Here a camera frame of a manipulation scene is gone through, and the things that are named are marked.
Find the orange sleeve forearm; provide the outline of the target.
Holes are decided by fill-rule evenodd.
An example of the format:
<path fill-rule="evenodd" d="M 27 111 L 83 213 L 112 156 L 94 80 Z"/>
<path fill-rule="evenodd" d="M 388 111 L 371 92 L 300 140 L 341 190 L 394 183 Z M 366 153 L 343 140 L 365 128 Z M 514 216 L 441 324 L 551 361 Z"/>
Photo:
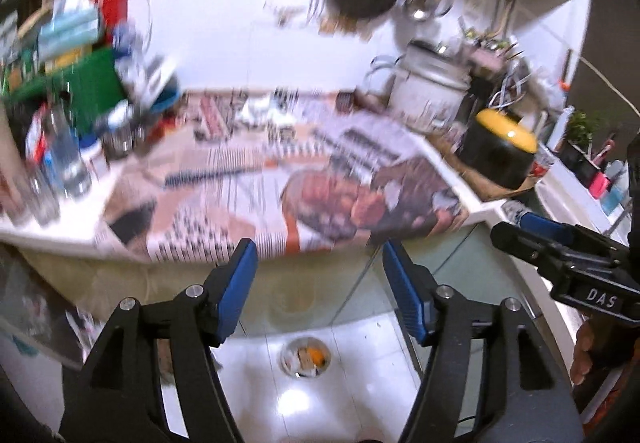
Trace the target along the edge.
<path fill-rule="evenodd" d="M 621 442 L 639 428 L 639 354 L 607 374 L 596 371 L 574 388 L 588 441 Z"/>

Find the right hand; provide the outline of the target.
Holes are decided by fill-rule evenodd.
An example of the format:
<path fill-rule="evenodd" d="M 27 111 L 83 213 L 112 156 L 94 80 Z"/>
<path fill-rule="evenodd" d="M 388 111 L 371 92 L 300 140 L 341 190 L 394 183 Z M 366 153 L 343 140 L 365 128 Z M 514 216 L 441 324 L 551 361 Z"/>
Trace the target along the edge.
<path fill-rule="evenodd" d="M 581 385 L 591 371 L 592 358 L 590 351 L 596 341 L 590 319 L 582 323 L 576 333 L 573 352 L 573 363 L 570 365 L 570 381 L 573 385 Z"/>

